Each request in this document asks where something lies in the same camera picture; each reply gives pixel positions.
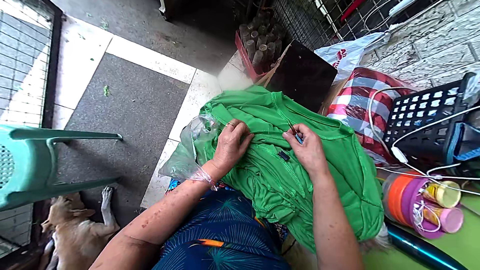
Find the metal gate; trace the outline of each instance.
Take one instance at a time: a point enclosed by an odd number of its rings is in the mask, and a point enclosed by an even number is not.
[[[274,16],[287,29],[287,38],[296,39],[314,50],[355,40],[370,32],[385,31],[390,25],[406,21],[438,0],[418,0],[389,18],[388,12],[400,1],[273,0],[271,7],[275,10]]]
[[[0,0],[0,124],[52,127],[61,10]],[[34,205],[0,212],[0,258],[30,243]]]

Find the forearm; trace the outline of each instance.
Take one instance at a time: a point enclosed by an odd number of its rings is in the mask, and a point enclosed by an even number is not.
[[[209,165],[207,173],[216,174]],[[91,269],[142,269],[211,187],[187,180],[125,226],[104,248]]]
[[[313,235],[318,269],[361,270],[357,239],[343,210],[335,181],[327,170],[311,174]]]

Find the teal plastic chair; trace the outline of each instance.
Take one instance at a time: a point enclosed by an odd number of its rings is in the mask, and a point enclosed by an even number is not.
[[[0,125],[0,211],[108,185],[120,179],[58,183],[54,145],[74,139],[123,138],[120,134]]]

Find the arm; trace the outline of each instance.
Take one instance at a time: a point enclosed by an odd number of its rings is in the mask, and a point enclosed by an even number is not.
[[[322,140],[304,124],[293,127],[300,131],[303,144],[298,143],[291,129],[283,137],[292,146],[313,184],[313,236],[318,269],[362,270],[359,244],[328,170]]]
[[[216,183],[243,156],[253,138],[247,125],[237,119],[230,121],[218,137],[213,159],[202,168]],[[210,185],[185,181],[162,200],[132,220],[107,244],[90,269],[143,269],[162,243],[174,233],[197,205]]]

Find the dog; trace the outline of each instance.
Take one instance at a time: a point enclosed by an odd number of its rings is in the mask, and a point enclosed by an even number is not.
[[[95,210],[85,209],[78,192],[52,199],[42,232],[54,232],[40,258],[38,270],[87,270],[93,264],[110,237],[120,229],[110,208],[112,193],[110,186],[102,191],[104,223],[88,219]]]

